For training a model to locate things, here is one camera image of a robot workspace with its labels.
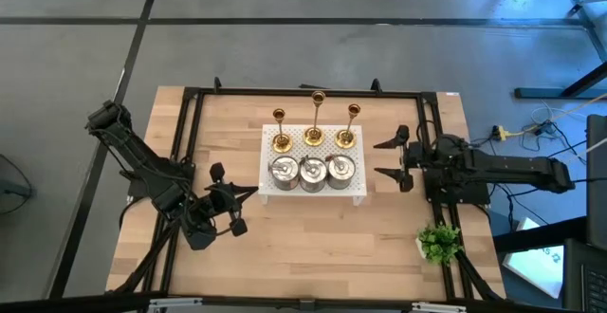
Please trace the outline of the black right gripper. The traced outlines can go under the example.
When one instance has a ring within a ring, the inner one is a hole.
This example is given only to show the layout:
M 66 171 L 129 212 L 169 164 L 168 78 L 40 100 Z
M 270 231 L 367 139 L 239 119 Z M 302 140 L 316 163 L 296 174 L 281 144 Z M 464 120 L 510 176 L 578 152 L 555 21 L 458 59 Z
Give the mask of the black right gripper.
M 399 169 L 375 168 L 375 171 L 397 180 L 399 189 L 403 193 L 409 192 L 414 186 L 413 176 L 410 174 L 412 168 L 419 169 L 424 162 L 424 148 L 421 142 L 409 142 L 410 129 L 407 125 L 399 125 L 396 130 L 396 138 L 378 143 L 374 149 L 399 148 Z

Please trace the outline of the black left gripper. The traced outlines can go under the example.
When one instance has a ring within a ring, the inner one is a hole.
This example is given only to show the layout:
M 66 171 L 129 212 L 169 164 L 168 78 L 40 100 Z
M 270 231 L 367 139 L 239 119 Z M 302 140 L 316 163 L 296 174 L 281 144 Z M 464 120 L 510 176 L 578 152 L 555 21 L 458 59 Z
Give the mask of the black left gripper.
M 231 232 L 234 237 L 245 234 L 248 226 L 243 218 L 243 203 L 259 190 L 256 186 L 238 186 L 233 182 L 224 181 L 225 169 L 220 162 L 212 164 L 210 168 L 212 184 L 206 188 L 209 192 L 210 205 L 212 210 L 208 213 L 210 219 L 209 227 L 203 232 L 209 237 L 217 237 L 227 232 Z M 227 213 L 230 216 L 229 227 L 222 231 L 217 231 L 213 225 L 215 216 Z

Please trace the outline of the silver tin candle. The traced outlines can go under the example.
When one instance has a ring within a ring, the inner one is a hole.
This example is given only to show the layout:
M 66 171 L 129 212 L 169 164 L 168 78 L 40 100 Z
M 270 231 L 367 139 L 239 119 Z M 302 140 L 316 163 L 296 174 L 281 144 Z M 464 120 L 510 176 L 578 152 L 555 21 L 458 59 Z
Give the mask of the silver tin candle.
M 294 190 L 299 185 L 300 165 L 291 156 L 276 157 L 268 171 L 274 186 L 282 191 Z
M 327 178 L 327 167 L 320 158 L 304 156 L 300 160 L 300 186 L 308 193 L 320 192 Z
M 327 183 L 335 190 L 346 189 L 356 174 L 356 163 L 346 155 L 331 155 L 325 159 Z

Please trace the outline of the short gold candlestick holder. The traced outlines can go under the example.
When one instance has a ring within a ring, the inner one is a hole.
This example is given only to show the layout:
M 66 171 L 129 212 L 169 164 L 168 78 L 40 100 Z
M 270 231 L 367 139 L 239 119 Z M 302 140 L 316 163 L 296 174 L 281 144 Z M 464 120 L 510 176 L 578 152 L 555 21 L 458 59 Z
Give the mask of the short gold candlestick holder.
M 353 120 L 360 114 L 361 108 L 356 103 L 348 105 L 347 112 L 349 120 L 345 128 L 340 129 L 335 135 L 335 143 L 341 149 L 350 149 L 355 146 L 357 136 L 352 130 Z
M 293 146 L 292 137 L 286 134 L 283 129 L 285 110 L 282 108 L 276 108 L 273 111 L 272 116 L 278 124 L 278 133 L 272 140 L 272 148 L 276 153 L 285 154 L 289 152 Z

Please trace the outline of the tall gold candlestick holder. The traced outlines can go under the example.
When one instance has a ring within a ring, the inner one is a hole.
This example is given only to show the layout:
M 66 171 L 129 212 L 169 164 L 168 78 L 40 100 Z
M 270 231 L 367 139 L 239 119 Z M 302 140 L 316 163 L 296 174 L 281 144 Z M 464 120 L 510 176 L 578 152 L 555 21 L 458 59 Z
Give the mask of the tall gold candlestick holder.
M 314 119 L 312 126 L 304 131 L 303 139 L 307 145 L 316 147 L 321 145 L 324 141 L 323 131 L 318 127 L 318 116 L 320 107 L 325 100 L 325 94 L 322 91 L 317 90 L 312 93 L 311 98 L 315 107 Z

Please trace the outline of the white perforated shelf riser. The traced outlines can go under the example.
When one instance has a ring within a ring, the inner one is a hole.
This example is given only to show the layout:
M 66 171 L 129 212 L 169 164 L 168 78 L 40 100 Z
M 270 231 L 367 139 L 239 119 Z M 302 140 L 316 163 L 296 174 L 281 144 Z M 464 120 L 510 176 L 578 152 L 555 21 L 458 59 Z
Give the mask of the white perforated shelf riser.
M 362 128 L 320 125 L 324 141 L 304 141 L 307 125 L 265 124 L 262 130 L 258 194 L 271 197 L 350 197 L 355 206 L 367 195 Z

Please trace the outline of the green plant in white pot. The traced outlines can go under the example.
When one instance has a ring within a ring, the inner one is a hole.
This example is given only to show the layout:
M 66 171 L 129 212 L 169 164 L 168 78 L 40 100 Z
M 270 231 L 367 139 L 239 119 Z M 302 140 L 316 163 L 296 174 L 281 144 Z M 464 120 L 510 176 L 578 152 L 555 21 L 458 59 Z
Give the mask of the green plant in white pot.
M 452 225 L 427 226 L 417 233 L 416 242 L 429 263 L 448 265 L 464 249 L 459 234 L 460 229 Z

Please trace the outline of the black desk foot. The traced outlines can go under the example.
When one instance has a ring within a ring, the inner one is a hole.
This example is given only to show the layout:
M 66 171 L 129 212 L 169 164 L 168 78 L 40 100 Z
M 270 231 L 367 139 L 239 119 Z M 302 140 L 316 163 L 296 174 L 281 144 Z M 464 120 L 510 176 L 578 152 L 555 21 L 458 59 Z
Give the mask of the black desk foot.
M 607 79 L 607 62 L 594 68 L 566 88 L 518 87 L 513 91 L 516 99 L 530 100 L 591 100 L 607 92 L 607 88 L 593 89 Z

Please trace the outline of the black desk bar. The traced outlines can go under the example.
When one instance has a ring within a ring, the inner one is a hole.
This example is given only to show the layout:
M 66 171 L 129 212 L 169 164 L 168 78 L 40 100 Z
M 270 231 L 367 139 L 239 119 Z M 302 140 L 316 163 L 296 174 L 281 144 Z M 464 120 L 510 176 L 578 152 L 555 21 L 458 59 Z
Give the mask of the black desk bar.
M 586 241 L 587 218 L 585 216 L 539 226 L 529 230 L 518 230 L 493 238 L 494 247 L 500 252 L 519 252 L 562 245 L 566 239 Z

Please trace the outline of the white sheet with green print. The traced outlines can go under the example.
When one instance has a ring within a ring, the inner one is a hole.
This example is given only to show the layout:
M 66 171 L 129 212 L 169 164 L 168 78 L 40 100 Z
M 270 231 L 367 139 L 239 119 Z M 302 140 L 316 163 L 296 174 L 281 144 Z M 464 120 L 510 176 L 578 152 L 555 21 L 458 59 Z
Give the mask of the white sheet with green print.
M 563 285 L 564 247 L 557 245 L 508 253 L 502 265 L 538 288 L 558 299 Z

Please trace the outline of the black computer monitor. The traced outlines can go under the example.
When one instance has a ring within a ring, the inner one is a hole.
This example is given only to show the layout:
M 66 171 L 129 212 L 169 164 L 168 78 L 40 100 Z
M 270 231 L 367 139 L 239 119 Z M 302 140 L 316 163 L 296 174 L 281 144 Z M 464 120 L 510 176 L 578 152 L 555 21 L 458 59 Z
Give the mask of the black computer monitor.
M 587 237 L 607 250 L 607 116 L 587 118 Z

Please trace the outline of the black laptop keyboard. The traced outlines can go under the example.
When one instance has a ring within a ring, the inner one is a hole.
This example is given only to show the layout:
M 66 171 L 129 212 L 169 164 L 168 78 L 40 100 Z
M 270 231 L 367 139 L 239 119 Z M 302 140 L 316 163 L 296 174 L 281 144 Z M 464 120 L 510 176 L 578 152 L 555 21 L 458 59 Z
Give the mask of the black laptop keyboard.
M 607 313 L 607 251 L 565 240 L 563 306 L 582 313 Z

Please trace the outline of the silver frame bracket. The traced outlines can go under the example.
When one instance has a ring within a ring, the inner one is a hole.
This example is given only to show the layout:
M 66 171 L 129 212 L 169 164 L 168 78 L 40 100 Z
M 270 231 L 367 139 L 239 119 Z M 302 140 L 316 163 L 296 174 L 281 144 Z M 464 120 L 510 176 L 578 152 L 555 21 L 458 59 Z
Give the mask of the silver frame bracket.
M 468 311 L 461 305 L 415 302 L 412 303 L 410 313 L 468 313 Z
M 167 313 L 170 308 L 191 307 L 203 304 L 202 298 L 173 297 L 153 299 L 149 302 L 148 310 L 152 313 Z

